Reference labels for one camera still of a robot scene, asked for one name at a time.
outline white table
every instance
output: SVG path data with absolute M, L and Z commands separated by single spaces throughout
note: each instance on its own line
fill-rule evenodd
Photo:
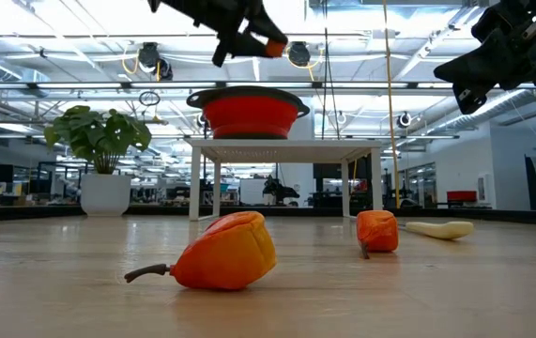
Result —
M 372 154 L 374 210 L 382 209 L 380 143 L 377 141 L 288 141 L 288 140 L 186 140 L 192 146 L 191 221 L 220 216 L 222 163 L 340 163 L 343 177 L 343 216 L 350 216 L 348 164 Z M 214 163 L 218 184 L 213 185 L 213 214 L 199 218 L 201 155 Z

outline white planter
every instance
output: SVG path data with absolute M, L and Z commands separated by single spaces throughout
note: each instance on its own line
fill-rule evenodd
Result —
M 130 177 L 82 176 L 80 204 L 88 216 L 121 216 L 130 205 Z

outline table leg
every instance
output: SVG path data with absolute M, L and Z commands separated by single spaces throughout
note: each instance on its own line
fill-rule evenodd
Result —
M 199 221 L 199 201 L 201 199 L 201 148 L 192 148 L 191 164 L 191 200 L 189 206 L 189 219 Z
M 349 196 L 349 163 L 341 163 L 341 176 L 343 177 L 343 217 L 351 217 Z
M 220 217 L 220 202 L 222 201 L 222 163 L 213 162 L 213 216 Z
M 372 203 L 373 210 L 382 210 L 382 168 L 380 149 L 372 149 Z

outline red bowl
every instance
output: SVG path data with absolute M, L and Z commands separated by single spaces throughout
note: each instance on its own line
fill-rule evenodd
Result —
M 293 94 L 261 86 L 204 90 L 187 103 L 203 109 L 214 139 L 286 139 L 295 120 L 309 114 Z

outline wooden table surface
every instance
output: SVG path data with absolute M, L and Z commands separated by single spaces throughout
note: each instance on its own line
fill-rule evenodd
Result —
M 536 225 L 400 233 L 361 259 L 342 218 L 268 218 L 279 263 L 240 292 L 126 271 L 175 263 L 186 217 L 0 223 L 0 337 L 536 337 Z

